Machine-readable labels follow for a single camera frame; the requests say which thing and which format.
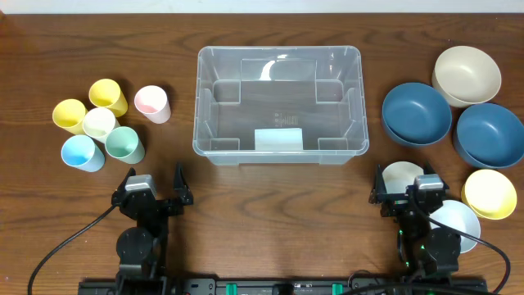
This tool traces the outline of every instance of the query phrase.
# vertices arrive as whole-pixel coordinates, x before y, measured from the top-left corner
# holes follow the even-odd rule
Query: wood grain
[[[197,53],[206,45],[353,45],[362,53],[371,146],[344,166],[217,167],[192,150]],[[108,158],[97,173],[71,169],[60,148],[70,136],[51,120],[53,107],[89,86],[116,79],[130,101],[144,85],[164,87],[173,115],[155,125],[129,104],[120,119],[146,145],[139,174],[162,197],[174,166],[184,164],[195,205],[172,219],[169,271],[223,278],[347,277],[366,269],[402,270],[395,224],[368,205],[373,169],[428,159],[457,197],[474,169],[451,138],[424,149],[394,144],[380,124],[382,100],[397,84],[430,83],[438,55],[454,45],[490,54],[504,82],[495,102],[524,117],[523,15],[104,15],[5,16],[0,22],[0,294],[24,294],[38,262],[110,205],[128,165]],[[454,110],[457,120],[460,111]],[[524,193],[522,164],[503,170]],[[504,294],[524,289],[523,202],[506,220],[482,220],[482,237],[512,260]],[[115,242],[133,222],[115,212],[55,255],[35,294],[76,294],[85,277],[111,278]],[[460,274],[494,288],[500,257],[481,246],[460,257]]]

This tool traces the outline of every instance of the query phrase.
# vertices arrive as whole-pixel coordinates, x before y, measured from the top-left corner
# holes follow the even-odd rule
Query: white bowl
[[[452,107],[468,107],[491,100],[500,90],[502,75],[482,50],[457,46],[436,60],[431,82]]]
[[[463,233],[470,234],[475,238],[481,237],[481,223],[475,212],[459,201],[444,201],[444,206],[429,215],[435,221],[448,225]],[[431,228],[437,228],[438,225],[431,223]],[[460,253],[465,253],[473,249],[477,242],[469,238],[460,237]]]
[[[387,193],[405,193],[406,186],[412,185],[420,175],[424,175],[424,170],[407,161],[395,162],[382,172]]]

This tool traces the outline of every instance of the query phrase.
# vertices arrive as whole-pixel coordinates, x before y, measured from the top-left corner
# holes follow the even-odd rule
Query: mint green cup
[[[146,155],[138,134],[129,127],[118,127],[107,135],[106,152],[128,164],[137,164]]]

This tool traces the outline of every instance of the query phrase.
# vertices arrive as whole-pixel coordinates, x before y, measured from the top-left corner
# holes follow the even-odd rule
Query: light blue cup
[[[67,139],[62,146],[61,156],[68,166],[87,172],[100,170],[106,161],[100,148],[87,135],[75,135]]]

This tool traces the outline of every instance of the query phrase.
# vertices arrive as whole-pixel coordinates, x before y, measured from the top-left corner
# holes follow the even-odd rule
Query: white wall
[[[0,0],[19,13],[524,12],[524,0]]]

